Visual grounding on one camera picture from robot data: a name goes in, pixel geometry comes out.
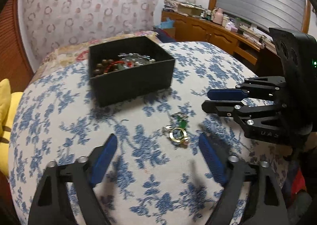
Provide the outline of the silver purple flower hairpin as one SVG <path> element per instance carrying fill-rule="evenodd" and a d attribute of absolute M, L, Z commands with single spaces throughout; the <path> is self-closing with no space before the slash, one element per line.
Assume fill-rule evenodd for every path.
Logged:
<path fill-rule="evenodd" d="M 141 55 L 139 53 L 120 53 L 118 58 L 120 61 L 119 65 L 123 68 L 139 67 L 156 62 L 156 60 L 150 56 Z"/>

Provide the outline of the wooden side cabinet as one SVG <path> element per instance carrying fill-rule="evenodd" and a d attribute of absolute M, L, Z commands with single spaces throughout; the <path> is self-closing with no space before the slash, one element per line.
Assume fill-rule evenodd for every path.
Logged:
<path fill-rule="evenodd" d="M 279 57 L 267 48 L 260 48 L 254 41 L 224 29 L 213 22 L 187 17 L 177 12 L 162 11 L 161 20 L 174 21 L 175 40 L 178 42 L 207 42 L 230 55 L 238 55 L 256 66 L 277 63 Z"/>

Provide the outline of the pink thermos jug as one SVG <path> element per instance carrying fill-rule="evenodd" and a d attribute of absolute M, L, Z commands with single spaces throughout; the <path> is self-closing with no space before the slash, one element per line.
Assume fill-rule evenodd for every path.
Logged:
<path fill-rule="evenodd" d="M 213 23 L 222 25 L 222 20 L 223 20 L 223 11 L 221 8 L 215 8 L 213 10 Z"/>

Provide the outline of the blue tissue paper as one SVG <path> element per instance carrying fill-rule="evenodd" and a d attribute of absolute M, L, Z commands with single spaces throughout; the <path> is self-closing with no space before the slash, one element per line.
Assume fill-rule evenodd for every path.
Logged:
<path fill-rule="evenodd" d="M 167 18 L 165 21 L 162 21 L 160 24 L 156 25 L 155 28 L 157 29 L 172 29 L 174 27 L 174 20 Z"/>

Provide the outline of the yellow pikachu plush toy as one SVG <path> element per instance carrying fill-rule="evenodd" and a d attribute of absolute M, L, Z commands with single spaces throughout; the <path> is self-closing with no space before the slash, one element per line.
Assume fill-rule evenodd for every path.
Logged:
<path fill-rule="evenodd" d="M 8 165 L 8 154 L 9 154 L 9 143 L 11 130 L 13 126 L 14 116 L 16 115 L 17 108 L 22 92 L 11 92 L 10 81 L 8 79 L 1 80 L 1 173 L 8 177 L 9 165 Z"/>

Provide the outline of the black cardboard box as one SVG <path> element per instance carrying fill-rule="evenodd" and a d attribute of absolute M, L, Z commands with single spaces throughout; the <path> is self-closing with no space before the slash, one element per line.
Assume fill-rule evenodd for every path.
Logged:
<path fill-rule="evenodd" d="M 94 76 L 103 60 L 119 60 L 120 53 L 139 53 L 155 59 L 153 64 Z M 89 47 L 88 70 L 92 94 L 104 107 L 171 86 L 175 59 L 149 38 L 121 39 Z"/>

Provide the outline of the brown louvered wardrobe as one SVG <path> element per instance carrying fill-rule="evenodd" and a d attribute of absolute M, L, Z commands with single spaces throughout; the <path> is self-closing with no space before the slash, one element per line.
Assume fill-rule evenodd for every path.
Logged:
<path fill-rule="evenodd" d="M 8 79 L 12 92 L 23 92 L 34 73 L 27 58 L 18 23 L 18 0 L 8 0 L 1 11 L 0 79 Z"/>

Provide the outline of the floral bed quilt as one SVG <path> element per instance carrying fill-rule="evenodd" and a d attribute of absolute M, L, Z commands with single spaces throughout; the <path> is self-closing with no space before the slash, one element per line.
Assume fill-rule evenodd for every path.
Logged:
<path fill-rule="evenodd" d="M 104 38 L 104 39 L 93 39 L 88 42 L 83 42 L 77 45 L 68 45 L 63 46 L 60 48 L 55 49 L 53 52 L 48 53 L 46 58 L 41 63 L 41 66 L 44 65 L 60 65 L 65 67 L 66 64 L 73 64 L 77 61 L 86 60 L 88 57 L 89 47 L 113 42 L 121 39 L 127 38 L 135 38 L 135 37 L 142 37 L 145 36 L 152 40 L 157 44 L 161 44 L 162 42 L 158 39 L 158 33 L 154 31 L 141 31 L 141 32 L 134 32 L 134 33 L 126 33 L 123 34 L 122 32 L 116 36 Z"/>

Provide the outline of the circle patterned sheer curtain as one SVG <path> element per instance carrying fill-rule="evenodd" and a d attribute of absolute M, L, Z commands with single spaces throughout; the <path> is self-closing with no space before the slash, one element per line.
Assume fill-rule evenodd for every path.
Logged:
<path fill-rule="evenodd" d="M 149 30 L 158 0 L 22 0 L 36 61 L 63 46 Z"/>

